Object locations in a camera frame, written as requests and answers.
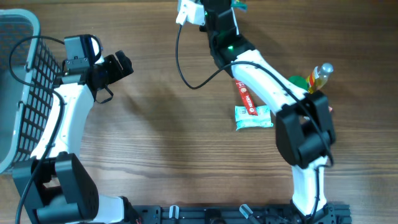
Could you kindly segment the yellow oil bottle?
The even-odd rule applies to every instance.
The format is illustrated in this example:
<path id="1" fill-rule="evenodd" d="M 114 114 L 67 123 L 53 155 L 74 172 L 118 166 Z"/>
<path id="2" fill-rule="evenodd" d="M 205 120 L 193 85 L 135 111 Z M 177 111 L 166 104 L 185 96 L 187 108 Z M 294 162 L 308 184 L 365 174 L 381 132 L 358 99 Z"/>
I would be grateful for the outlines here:
<path id="1" fill-rule="evenodd" d="M 313 72 L 305 79 L 307 82 L 308 92 L 314 93 L 317 90 L 320 90 L 328 81 L 333 71 L 333 65 L 330 63 L 316 66 Z"/>

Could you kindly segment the green 3M gloves package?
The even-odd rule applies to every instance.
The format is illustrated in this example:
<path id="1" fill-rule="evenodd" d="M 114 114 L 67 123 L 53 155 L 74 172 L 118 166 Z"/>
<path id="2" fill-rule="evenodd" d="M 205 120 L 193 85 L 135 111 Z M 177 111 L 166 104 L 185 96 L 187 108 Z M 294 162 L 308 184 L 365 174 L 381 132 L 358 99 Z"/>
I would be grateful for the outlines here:
<path id="1" fill-rule="evenodd" d="M 231 7 L 240 9 L 244 12 L 247 11 L 248 5 L 246 4 L 246 0 L 232 0 L 231 1 Z"/>

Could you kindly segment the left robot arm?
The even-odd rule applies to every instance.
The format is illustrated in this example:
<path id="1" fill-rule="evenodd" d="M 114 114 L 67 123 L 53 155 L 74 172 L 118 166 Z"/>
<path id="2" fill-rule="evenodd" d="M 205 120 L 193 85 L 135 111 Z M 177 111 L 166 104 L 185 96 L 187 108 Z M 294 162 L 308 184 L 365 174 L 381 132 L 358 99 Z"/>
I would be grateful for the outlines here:
<path id="1" fill-rule="evenodd" d="M 130 75 L 132 63 L 122 51 L 103 56 L 91 34 L 66 37 L 62 44 L 67 57 L 52 86 L 44 87 L 53 96 L 44 133 L 12 172 L 21 196 L 17 211 L 25 210 L 32 223 L 141 223 L 126 197 L 98 193 L 78 158 L 97 92 Z"/>

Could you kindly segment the green lid white jar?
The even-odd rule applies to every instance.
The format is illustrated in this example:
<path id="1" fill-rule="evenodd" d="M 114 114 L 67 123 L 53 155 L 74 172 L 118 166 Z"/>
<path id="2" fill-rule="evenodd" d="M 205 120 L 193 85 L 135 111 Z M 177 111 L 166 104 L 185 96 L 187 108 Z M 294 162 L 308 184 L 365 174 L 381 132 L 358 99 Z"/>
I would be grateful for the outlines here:
<path id="1" fill-rule="evenodd" d="M 288 78 L 288 81 L 294 84 L 295 86 L 304 89 L 305 91 L 308 90 L 308 83 L 306 79 L 301 76 L 291 76 Z"/>

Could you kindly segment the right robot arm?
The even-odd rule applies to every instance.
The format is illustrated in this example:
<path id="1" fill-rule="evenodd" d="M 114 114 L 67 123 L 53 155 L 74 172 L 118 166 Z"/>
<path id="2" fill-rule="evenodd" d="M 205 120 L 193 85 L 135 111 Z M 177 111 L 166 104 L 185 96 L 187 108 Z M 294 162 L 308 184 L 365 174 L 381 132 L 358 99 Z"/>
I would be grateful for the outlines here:
<path id="1" fill-rule="evenodd" d="M 294 209 L 307 222 L 316 222 L 326 205 L 323 172 L 334 164 L 336 134 L 327 96 L 295 86 L 272 68 L 239 33 L 232 1 L 200 4 L 216 66 L 243 82 L 274 114 L 277 149 L 292 167 Z"/>

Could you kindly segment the teal white pouch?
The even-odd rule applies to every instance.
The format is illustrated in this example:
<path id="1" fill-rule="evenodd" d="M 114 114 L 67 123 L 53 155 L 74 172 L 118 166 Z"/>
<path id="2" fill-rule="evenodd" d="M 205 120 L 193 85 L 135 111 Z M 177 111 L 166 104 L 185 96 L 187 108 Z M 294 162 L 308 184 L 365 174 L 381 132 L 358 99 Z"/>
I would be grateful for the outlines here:
<path id="1" fill-rule="evenodd" d="M 244 106 L 235 106 L 236 130 L 243 128 L 271 128 L 271 111 L 267 105 L 256 107 L 257 115 L 248 113 Z"/>

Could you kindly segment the red white tube package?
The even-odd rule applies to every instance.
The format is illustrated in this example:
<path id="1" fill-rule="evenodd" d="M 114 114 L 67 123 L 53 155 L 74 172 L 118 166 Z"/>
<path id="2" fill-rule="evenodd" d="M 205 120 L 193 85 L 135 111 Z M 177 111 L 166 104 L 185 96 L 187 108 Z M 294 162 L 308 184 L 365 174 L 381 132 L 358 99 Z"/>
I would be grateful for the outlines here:
<path id="1" fill-rule="evenodd" d="M 243 101 L 243 104 L 244 104 L 246 110 L 248 111 L 248 114 L 257 116 L 258 113 L 257 113 L 256 107 L 252 101 L 252 98 L 250 96 L 249 90 L 247 89 L 246 85 L 239 80 L 235 80 L 235 84 L 238 88 L 238 91 L 239 91 L 240 97 Z"/>

